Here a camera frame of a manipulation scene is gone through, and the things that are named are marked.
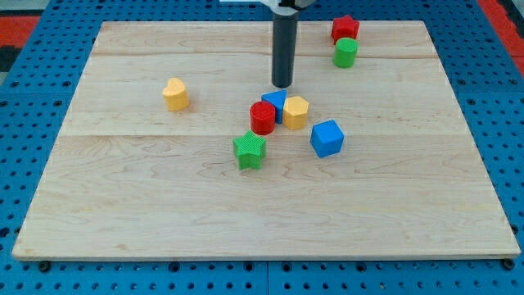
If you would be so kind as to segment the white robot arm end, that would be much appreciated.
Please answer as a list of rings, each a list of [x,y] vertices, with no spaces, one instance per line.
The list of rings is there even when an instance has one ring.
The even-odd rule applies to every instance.
[[[279,16],[291,16],[312,6],[316,0],[219,0],[224,5],[262,5]]]

